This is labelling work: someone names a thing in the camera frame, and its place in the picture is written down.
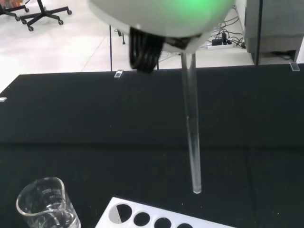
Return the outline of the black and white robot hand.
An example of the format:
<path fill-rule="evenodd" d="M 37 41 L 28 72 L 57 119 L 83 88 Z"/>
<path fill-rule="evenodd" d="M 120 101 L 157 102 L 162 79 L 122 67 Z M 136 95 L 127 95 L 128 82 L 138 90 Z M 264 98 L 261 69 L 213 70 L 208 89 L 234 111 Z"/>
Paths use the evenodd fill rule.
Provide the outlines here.
<path fill-rule="evenodd" d="M 232 0 L 89 0 L 90 10 L 129 37 L 130 67 L 151 73 L 162 51 L 194 54 Z"/>

